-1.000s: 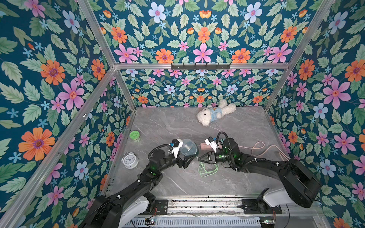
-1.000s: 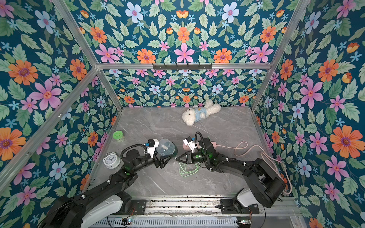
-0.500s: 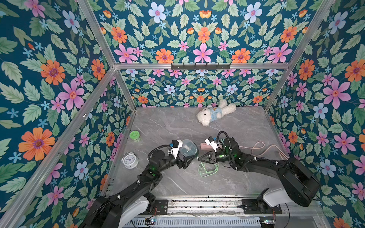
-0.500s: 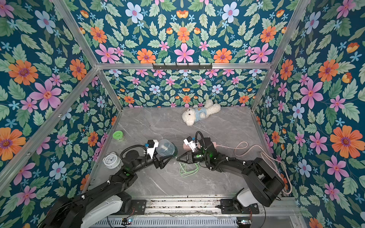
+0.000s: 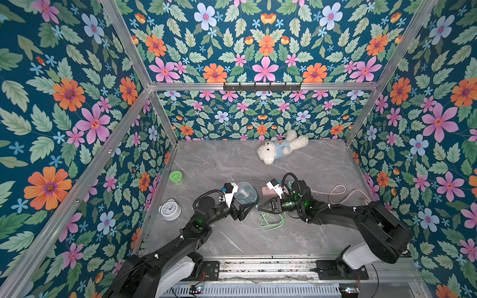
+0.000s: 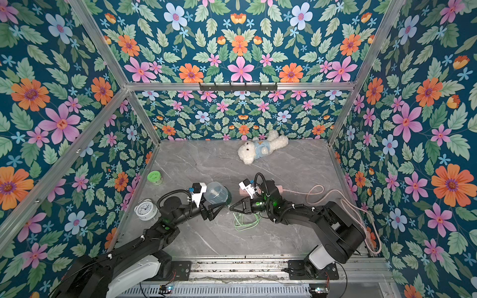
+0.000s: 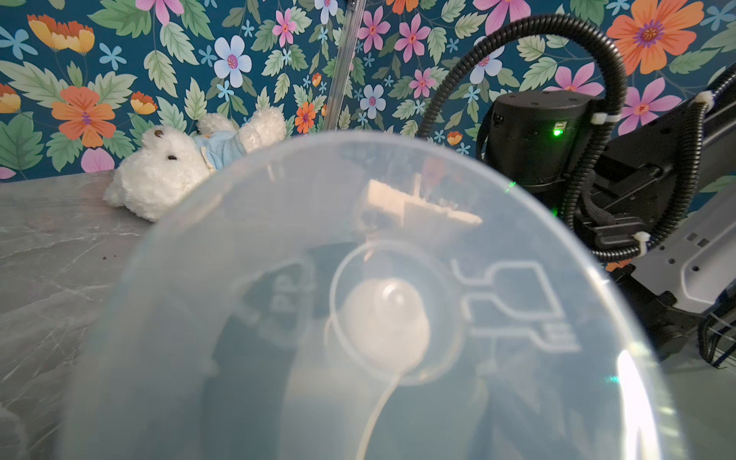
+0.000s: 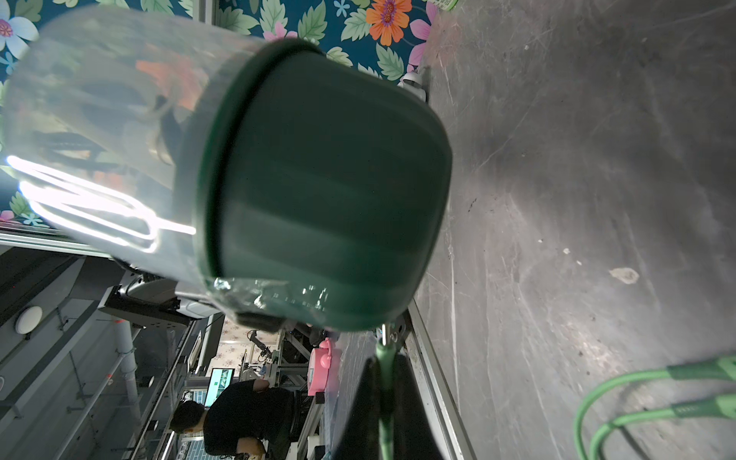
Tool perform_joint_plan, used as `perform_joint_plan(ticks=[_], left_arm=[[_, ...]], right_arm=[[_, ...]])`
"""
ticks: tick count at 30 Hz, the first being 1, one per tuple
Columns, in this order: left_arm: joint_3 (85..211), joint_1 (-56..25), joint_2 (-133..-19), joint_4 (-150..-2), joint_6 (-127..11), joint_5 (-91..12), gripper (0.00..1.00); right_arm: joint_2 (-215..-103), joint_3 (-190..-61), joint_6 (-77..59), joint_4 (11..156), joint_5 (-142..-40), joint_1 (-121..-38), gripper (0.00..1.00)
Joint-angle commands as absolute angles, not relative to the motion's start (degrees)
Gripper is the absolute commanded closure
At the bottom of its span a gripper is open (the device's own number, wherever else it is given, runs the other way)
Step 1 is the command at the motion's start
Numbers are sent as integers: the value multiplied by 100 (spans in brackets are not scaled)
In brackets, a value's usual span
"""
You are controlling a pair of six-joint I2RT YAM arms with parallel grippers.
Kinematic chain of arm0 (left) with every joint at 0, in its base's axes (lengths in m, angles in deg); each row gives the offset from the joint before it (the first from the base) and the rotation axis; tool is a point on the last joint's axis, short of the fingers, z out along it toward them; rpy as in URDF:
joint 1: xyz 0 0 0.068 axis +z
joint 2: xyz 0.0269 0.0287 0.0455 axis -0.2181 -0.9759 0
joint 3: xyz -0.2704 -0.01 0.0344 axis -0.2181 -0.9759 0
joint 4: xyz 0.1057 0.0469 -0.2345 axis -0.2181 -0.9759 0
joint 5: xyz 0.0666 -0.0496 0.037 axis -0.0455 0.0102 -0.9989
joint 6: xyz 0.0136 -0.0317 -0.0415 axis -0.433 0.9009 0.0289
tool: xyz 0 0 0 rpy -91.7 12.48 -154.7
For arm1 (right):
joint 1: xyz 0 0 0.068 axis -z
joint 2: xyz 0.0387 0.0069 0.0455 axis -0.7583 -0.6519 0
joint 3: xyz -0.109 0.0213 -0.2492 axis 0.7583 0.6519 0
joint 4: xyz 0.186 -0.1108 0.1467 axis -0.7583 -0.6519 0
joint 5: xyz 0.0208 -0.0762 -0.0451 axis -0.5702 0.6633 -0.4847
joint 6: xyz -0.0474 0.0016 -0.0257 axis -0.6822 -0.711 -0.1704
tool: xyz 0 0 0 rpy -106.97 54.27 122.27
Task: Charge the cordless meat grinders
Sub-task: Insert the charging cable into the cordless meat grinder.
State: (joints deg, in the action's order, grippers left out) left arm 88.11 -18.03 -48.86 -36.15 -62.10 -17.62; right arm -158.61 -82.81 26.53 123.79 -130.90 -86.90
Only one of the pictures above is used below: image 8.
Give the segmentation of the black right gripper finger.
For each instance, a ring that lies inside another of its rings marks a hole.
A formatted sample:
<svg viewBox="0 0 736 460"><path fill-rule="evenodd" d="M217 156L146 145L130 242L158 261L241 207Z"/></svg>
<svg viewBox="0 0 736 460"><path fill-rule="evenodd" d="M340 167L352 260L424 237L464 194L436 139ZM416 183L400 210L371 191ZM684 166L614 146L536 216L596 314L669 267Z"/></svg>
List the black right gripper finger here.
<svg viewBox="0 0 736 460"><path fill-rule="evenodd" d="M410 361L379 345L368 358L333 458L441 459Z"/></svg>

